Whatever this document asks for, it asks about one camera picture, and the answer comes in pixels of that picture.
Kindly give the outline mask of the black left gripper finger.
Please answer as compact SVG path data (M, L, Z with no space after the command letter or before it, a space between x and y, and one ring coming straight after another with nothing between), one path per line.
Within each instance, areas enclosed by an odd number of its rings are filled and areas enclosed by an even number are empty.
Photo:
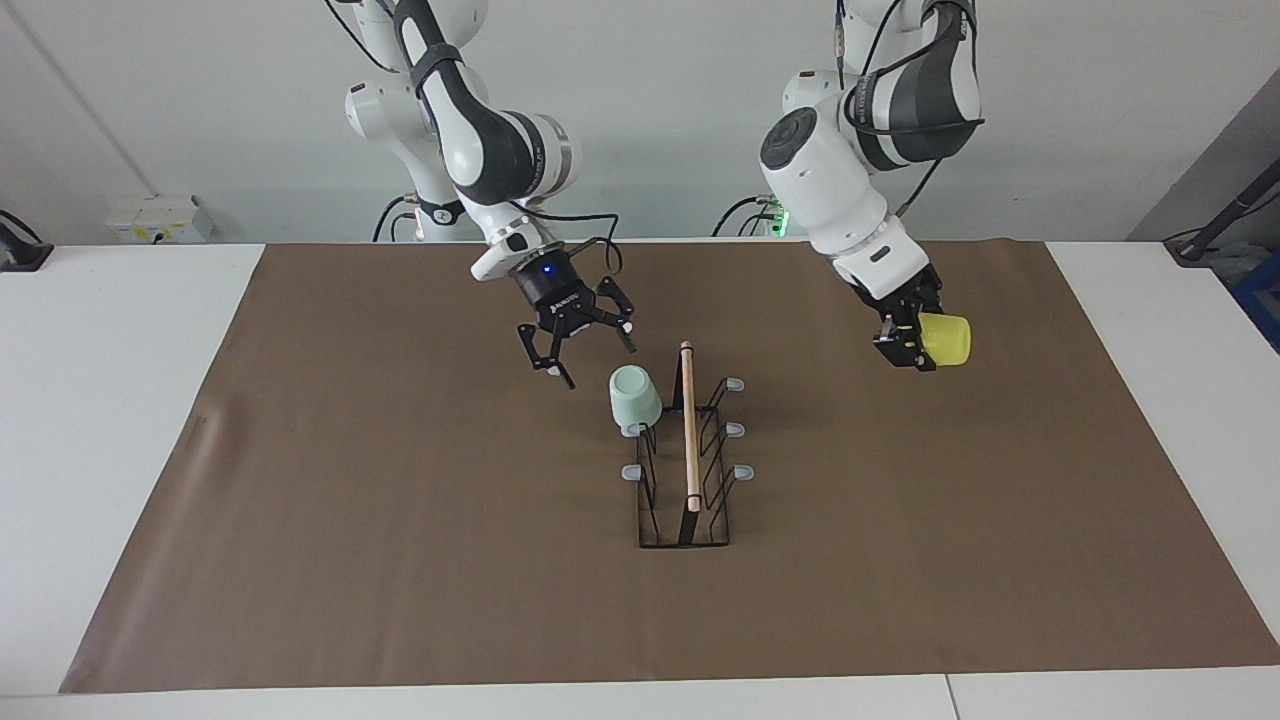
M873 337L873 345L896 368L913 368L918 372L937 369L925 348L919 318L904 324L893 318L884 318L879 332Z

